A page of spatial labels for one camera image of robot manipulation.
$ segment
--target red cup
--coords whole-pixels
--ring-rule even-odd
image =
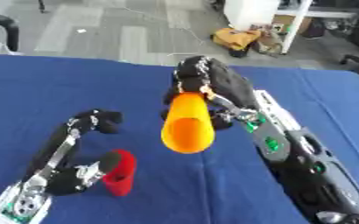
[[[126,150],[114,150],[121,155],[118,166],[104,175],[104,185],[116,196],[127,195],[133,186],[133,177],[136,171],[136,158]]]

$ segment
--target orange cup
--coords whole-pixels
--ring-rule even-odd
[[[167,148],[180,153],[204,151],[211,145],[215,131],[201,94],[184,93],[173,99],[161,138]]]

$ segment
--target metal frame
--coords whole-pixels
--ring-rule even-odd
[[[283,42],[282,54],[287,54],[300,25],[305,17],[312,18],[354,18],[359,16],[359,9],[336,9],[325,7],[311,7],[313,0],[303,0],[297,10],[278,10],[277,15],[295,16],[290,31]]]

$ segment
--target chair leg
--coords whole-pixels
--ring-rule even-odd
[[[44,0],[38,0],[39,3],[39,10],[41,13],[45,13],[46,12],[46,7],[45,7],[45,3]]]
[[[10,17],[0,15],[0,26],[5,29],[7,34],[6,45],[11,51],[17,52],[19,38],[18,24]]]

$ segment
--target plastic cup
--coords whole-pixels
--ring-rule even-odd
[[[201,94],[179,94],[172,100],[161,138],[167,148],[180,153],[204,151],[211,145],[215,131]]]
[[[133,186],[136,158],[126,150],[114,151],[121,155],[121,160],[113,171],[103,176],[102,181],[115,196],[125,196]]]

